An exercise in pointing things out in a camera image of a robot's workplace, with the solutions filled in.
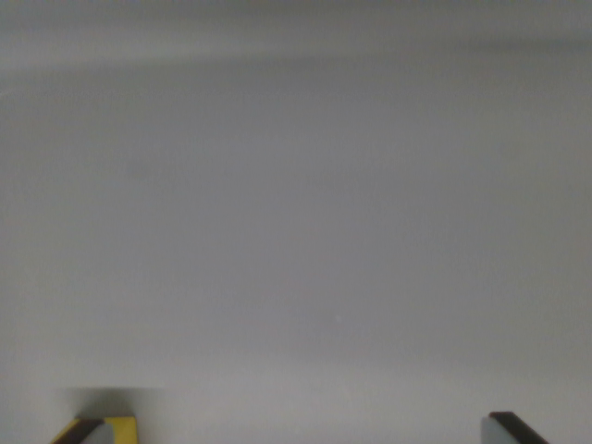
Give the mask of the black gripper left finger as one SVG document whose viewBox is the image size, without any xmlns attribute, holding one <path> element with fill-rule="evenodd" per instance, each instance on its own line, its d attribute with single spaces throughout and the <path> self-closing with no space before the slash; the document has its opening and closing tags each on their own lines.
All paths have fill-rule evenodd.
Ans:
<svg viewBox="0 0 592 444">
<path fill-rule="evenodd" d="M 102 419 L 74 419 L 51 441 L 52 444 L 113 444 L 114 428 Z"/>
</svg>

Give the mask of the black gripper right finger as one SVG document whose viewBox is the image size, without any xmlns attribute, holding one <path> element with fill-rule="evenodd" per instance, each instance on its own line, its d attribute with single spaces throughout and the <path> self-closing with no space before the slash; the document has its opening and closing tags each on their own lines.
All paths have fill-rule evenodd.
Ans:
<svg viewBox="0 0 592 444">
<path fill-rule="evenodd" d="M 514 412 L 491 412 L 481 420 L 481 444 L 549 444 Z"/>
</svg>

